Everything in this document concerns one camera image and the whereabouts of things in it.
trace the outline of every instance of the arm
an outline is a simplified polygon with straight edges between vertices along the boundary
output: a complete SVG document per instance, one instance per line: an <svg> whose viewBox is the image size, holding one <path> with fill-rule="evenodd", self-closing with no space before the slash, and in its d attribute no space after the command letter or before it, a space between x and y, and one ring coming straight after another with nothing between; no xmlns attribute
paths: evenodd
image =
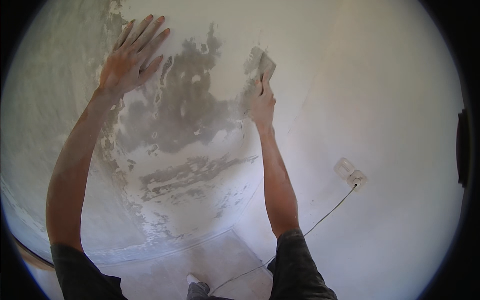
<svg viewBox="0 0 480 300"><path fill-rule="evenodd" d="M265 206L272 231L278 239L285 231L299 228L299 223L297 198L275 141L272 122L276 100L273 98L267 72L261 82L256 82L251 109L262 144Z"/></svg>
<svg viewBox="0 0 480 300"><path fill-rule="evenodd" d="M147 16L129 36L133 20L120 34L100 75L100 84L63 145L47 192L46 220L50 244L61 243L83 252L80 221L88 169L108 111L123 95L142 85L158 70L163 56L147 62L170 30L153 36L165 18Z"/></svg>

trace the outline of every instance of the sneaker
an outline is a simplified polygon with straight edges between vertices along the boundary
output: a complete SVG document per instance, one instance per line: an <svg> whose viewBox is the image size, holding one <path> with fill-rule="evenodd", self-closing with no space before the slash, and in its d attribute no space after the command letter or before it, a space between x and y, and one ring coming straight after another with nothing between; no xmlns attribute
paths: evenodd
<svg viewBox="0 0 480 300"><path fill-rule="evenodd" d="M188 282L188 284L190 284L192 282L193 283L199 283L200 280L198 280L197 277L193 276L192 274L188 274L187 275L187 282Z"/></svg>

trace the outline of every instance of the person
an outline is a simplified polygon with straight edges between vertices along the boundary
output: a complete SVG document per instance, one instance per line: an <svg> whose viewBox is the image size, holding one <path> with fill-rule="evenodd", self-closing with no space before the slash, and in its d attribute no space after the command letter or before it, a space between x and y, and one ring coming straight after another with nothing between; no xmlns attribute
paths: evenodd
<svg viewBox="0 0 480 300"><path fill-rule="evenodd" d="M159 56L147 65L170 33L167 28L154 37L165 18L152 20L152 15L147 16L133 31L132 20L118 37L103 66L99 86L68 136L48 186L48 238L66 300L125 299L120 278L102 274L84 254L80 223L90 160L108 111L125 93L144 84L162 61L163 56ZM276 100L267 74L255 85L251 117L262 146L265 206L278 240L270 299L336 299L317 271L299 227L297 199L275 141L272 122ZM209 286L194 276L187 276L187 281L187 300L218 299L209 297Z"/></svg>

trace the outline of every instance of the gray pants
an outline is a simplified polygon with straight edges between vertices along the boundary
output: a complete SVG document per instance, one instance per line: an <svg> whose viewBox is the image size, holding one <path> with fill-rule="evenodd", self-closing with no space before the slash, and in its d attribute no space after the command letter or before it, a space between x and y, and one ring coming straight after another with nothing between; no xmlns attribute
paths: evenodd
<svg viewBox="0 0 480 300"><path fill-rule="evenodd" d="M208 296L209 291L210 291L210 288L208 287L208 284L204 282L199 282L199 283L192 282L188 286L187 300L206 300L206 299L232 300L229 298Z"/></svg>

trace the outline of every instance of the pant leg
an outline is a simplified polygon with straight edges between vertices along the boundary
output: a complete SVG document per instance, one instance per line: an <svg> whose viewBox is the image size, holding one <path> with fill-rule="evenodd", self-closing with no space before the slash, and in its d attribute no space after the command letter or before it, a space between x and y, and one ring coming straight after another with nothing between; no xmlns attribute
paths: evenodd
<svg viewBox="0 0 480 300"><path fill-rule="evenodd" d="M187 300L205 300L208 299L210 288L204 282L190 283L188 286Z"/></svg>

